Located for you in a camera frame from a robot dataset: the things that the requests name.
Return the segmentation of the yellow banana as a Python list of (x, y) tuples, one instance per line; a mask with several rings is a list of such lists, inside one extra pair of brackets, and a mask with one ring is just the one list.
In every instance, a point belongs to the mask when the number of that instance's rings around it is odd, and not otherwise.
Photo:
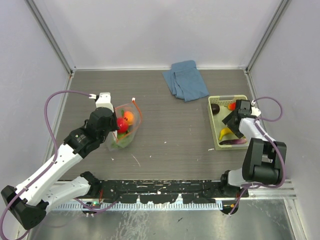
[(232, 134), (232, 133), (233, 132), (228, 127), (223, 128), (219, 133), (219, 141), (221, 141), (224, 136)]

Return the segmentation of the red apple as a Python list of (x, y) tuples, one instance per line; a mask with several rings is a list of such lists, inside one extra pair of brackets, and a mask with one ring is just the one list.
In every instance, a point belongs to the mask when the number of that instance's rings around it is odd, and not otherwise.
[(128, 125), (128, 123), (124, 120), (123, 117), (119, 117), (119, 118), (117, 119), (117, 127), (118, 127), (117, 132), (118, 132), (119, 134), (125, 134), (125, 133), (127, 132), (128, 128), (129, 128), (129, 125)]

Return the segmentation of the green leafy vegetable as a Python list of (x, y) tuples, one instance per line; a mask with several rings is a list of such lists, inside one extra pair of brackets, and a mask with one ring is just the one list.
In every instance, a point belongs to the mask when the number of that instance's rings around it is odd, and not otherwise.
[[(115, 113), (116, 113), (117, 119), (123, 118), (125, 111), (128, 111), (128, 110), (126, 110), (124, 107), (116, 108)], [(118, 131), (116, 130), (109, 134), (107, 146), (110, 151), (123, 149), (130, 144), (130, 142), (132, 141), (130, 136), (130, 132), (131, 132), (130, 127), (131, 125), (129, 125), (126, 133), (118, 133)]]

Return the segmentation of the dark brown food item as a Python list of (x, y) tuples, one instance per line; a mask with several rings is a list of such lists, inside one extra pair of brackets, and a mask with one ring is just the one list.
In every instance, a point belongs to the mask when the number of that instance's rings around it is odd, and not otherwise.
[(240, 139), (228, 139), (228, 140), (223, 140), (219, 142), (219, 145), (243, 145), (247, 143), (246, 138), (240, 138)]

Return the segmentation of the orange peach fruit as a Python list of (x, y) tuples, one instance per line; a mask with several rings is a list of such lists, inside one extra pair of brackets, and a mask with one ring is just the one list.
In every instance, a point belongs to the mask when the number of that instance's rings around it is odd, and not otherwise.
[(123, 118), (129, 126), (133, 125), (135, 122), (135, 115), (131, 111), (125, 111), (123, 113)]

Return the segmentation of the clear zip bag orange zipper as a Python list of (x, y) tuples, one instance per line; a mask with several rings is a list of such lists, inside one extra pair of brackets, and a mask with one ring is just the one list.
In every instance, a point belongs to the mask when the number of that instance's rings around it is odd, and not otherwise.
[(110, 132), (106, 139), (109, 151), (126, 148), (134, 140), (134, 137), (142, 123), (143, 115), (133, 97), (130, 103), (115, 108), (118, 129)]

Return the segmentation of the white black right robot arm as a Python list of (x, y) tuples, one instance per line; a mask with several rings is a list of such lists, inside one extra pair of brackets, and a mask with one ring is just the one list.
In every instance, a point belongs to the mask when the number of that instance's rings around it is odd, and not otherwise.
[(231, 197), (237, 188), (278, 188), (285, 182), (287, 146), (272, 138), (262, 127), (256, 101), (238, 99), (235, 109), (222, 122), (239, 139), (248, 143), (242, 167), (221, 175), (219, 191)]

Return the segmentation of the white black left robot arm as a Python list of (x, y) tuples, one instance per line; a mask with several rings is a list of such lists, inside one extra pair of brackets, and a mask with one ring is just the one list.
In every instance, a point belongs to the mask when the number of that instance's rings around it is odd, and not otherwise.
[(118, 129), (113, 107), (98, 107), (84, 125), (70, 132), (54, 154), (32, 176), (14, 187), (5, 186), (1, 196), (11, 214), (25, 230), (37, 226), (53, 208), (64, 201), (87, 196), (95, 198), (101, 182), (86, 171), (53, 191), (51, 186), (70, 168), (96, 150), (110, 132)]

